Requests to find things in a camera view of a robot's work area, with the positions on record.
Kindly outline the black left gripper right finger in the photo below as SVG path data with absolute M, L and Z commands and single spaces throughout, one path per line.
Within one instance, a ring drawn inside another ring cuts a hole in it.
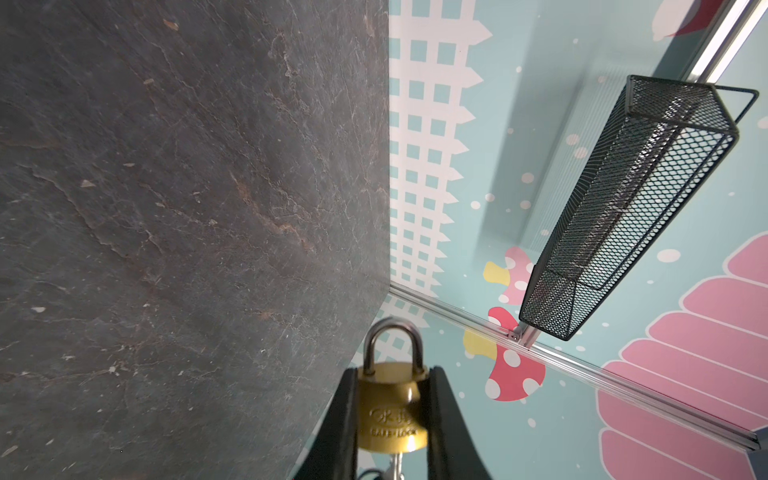
M 420 386 L 422 414 L 427 428 L 429 480 L 491 478 L 474 445 L 442 367 L 430 369 Z

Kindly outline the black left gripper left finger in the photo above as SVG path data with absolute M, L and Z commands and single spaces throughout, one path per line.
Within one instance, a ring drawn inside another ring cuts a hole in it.
M 358 374 L 348 368 L 295 480 L 352 480 L 357 475 Z

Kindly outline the brass padlock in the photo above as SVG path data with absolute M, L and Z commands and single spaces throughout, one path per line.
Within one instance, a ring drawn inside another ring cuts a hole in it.
M 410 361 L 374 361 L 376 342 L 390 330 L 398 330 L 410 339 Z M 357 369 L 359 448 L 397 455 L 427 446 L 422 390 L 428 376 L 422 338 L 412 322 L 388 317 L 372 325 L 364 340 L 363 365 Z

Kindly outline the small key with ring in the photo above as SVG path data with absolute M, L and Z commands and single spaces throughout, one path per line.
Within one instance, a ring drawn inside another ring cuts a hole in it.
M 397 453 L 390 456 L 387 469 L 381 474 L 382 480 L 403 480 L 403 454 Z

